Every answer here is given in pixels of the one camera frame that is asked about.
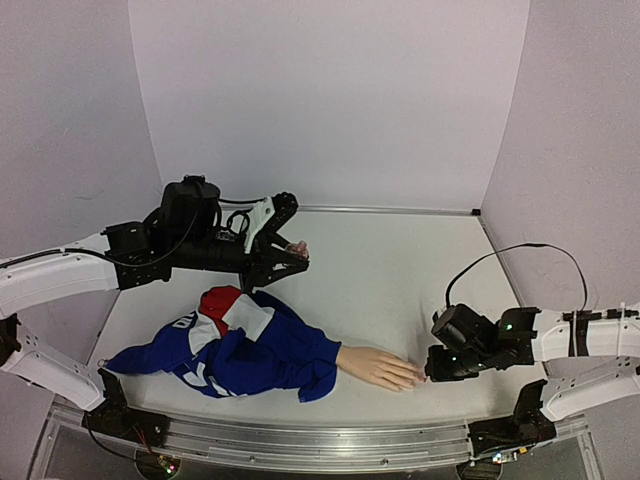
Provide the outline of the clear nail polish bottle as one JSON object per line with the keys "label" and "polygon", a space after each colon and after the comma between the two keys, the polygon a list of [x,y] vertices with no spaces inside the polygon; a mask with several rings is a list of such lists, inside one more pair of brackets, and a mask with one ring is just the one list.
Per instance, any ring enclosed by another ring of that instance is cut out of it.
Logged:
{"label": "clear nail polish bottle", "polygon": [[286,251],[302,258],[309,257],[308,246],[305,241],[300,241],[298,243],[290,243],[286,247]]}

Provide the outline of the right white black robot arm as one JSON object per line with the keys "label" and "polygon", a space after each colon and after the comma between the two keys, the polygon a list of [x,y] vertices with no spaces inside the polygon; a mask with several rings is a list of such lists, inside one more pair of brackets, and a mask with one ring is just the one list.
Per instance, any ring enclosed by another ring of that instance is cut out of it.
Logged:
{"label": "right white black robot arm", "polygon": [[529,384],[534,406],[556,422],[639,392],[639,307],[556,312],[512,308],[493,322],[459,304],[435,315],[426,376],[434,382],[472,379],[485,370],[601,358],[574,376]]}

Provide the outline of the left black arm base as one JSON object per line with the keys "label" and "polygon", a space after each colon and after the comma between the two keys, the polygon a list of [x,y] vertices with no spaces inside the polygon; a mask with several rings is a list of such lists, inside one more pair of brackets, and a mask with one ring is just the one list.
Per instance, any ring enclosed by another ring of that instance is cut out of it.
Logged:
{"label": "left black arm base", "polygon": [[99,368],[98,374],[103,383],[104,400],[97,407],[84,412],[82,426],[92,433],[131,442],[145,441],[149,447],[162,447],[168,434],[169,418],[131,407],[120,380],[104,368]]}

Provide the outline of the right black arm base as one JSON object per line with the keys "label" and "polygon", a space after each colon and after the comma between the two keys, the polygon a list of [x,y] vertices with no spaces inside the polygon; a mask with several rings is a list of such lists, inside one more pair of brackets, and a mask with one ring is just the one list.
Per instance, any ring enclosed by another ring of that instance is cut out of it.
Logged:
{"label": "right black arm base", "polygon": [[525,385],[511,415],[474,421],[468,425],[474,458],[488,458],[496,453],[533,447],[556,437],[556,428],[541,411],[542,391],[546,380]]}

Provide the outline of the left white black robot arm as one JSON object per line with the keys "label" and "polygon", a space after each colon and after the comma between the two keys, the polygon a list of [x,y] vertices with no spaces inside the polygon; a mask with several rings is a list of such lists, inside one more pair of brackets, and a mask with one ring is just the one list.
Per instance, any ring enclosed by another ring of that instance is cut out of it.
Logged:
{"label": "left white black robot arm", "polygon": [[66,246],[1,263],[1,369],[34,383],[82,410],[116,437],[131,433],[133,411],[112,395],[118,382],[40,343],[18,319],[20,311],[94,291],[124,291],[167,282],[173,269],[236,274],[251,293],[304,272],[307,259],[279,233],[297,212],[288,192],[236,202],[231,217],[219,188],[202,176],[168,184],[145,220],[105,228]]}

